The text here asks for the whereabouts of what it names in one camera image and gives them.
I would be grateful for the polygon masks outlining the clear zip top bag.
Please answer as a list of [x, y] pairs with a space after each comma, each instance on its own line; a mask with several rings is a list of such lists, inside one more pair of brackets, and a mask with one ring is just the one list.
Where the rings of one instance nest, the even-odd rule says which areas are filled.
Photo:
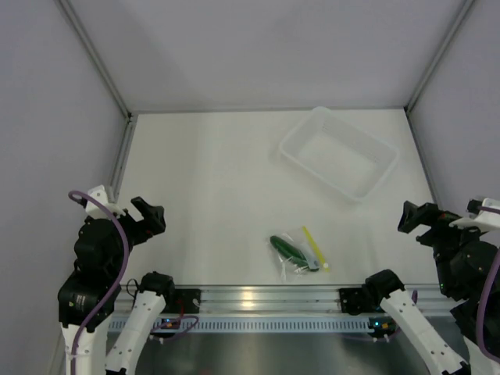
[[292, 281], [317, 273], [329, 273], [330, 264], [306, 226], [266, 239], [281, 281]]

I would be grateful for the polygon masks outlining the green fake cucumber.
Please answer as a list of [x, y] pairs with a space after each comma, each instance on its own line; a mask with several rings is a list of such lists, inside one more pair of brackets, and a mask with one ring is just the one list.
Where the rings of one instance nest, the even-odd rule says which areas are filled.
[[273, 235], [270, 237], [270, 244], [287, 261], [294, 263], [296, 266], [305, 267], [309, 265], [302, 251], [283, 238]]

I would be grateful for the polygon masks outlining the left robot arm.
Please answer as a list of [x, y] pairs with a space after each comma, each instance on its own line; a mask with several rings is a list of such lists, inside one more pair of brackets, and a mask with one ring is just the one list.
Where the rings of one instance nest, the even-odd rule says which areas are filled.
[[135, 220], [106, 198], [81, 191], [71, 191], [69, 197], [85, 208], [87, 218], [74, 245], [73, 271], [57, 296], [66, 373], [133, 374], [154, 322], [176, 305], [173, 278], [146, 273], [114, 346], [107, 349], [106, 342], [130, 254], [135, 246], [166, 231], [164, 208], [133, 198], [132, 205], [142, 215]]

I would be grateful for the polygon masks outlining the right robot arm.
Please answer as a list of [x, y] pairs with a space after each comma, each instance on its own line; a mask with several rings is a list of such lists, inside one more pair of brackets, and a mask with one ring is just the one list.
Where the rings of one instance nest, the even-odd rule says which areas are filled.
[[482, 240], [499, 229], [499, 202], [472, 199], [466, 211], [460, 216], [434, 203], [405, 202], [398, 231], [428, 228], [416, 241], [432, 249], [440, 292], [456, 303], [450, 313], [468, 359], [434, 329], [393, 271], [381, 270], [362, 285], [366, 304], [395, 321], [431, 374], [499, 372], [499, 248]]

